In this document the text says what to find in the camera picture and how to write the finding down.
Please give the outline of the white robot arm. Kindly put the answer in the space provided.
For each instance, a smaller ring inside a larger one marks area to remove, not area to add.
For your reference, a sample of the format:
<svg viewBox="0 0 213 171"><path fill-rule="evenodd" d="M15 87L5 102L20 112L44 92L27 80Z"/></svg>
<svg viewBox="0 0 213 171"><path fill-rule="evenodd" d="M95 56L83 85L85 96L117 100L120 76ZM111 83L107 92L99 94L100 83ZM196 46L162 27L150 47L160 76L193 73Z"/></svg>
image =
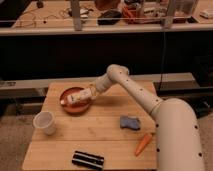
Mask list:
<svg viewBox="0 0 213 171"><path fill-rule="evenodd" d="M92 82L95 93L122 86L156 124L157 171L205 171L197 118L182 99L163 100L129 77L129 70L110 65Z"/></svg>

